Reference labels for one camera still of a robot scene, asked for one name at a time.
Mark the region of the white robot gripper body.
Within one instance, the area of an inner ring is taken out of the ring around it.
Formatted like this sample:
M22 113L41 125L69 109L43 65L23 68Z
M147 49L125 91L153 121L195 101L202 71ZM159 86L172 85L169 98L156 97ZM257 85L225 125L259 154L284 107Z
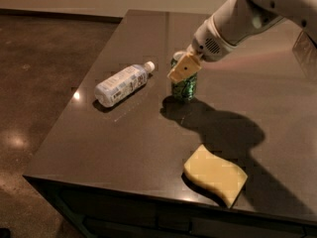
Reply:
M203 61L213 62L221 60L235 48L220 35L214 16L211 16L196 30L186 50Z

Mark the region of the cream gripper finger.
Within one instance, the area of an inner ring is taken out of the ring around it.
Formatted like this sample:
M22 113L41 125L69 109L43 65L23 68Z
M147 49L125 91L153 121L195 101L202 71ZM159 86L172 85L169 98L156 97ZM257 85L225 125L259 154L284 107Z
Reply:
M172 57L176 65L172 67L167 77L173 83L184 81L201 69L199 58L188 52L177 52Z

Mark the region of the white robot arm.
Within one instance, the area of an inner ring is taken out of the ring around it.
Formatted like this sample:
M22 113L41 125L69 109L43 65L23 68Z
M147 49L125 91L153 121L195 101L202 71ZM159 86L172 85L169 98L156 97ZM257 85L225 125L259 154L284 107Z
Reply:
M306 77L316 80L317 0L227 0L197 29L192 43L174 54L168 78L179 83L201 69L204 61L228 55L246 38L289 20L302 29L293 52Z

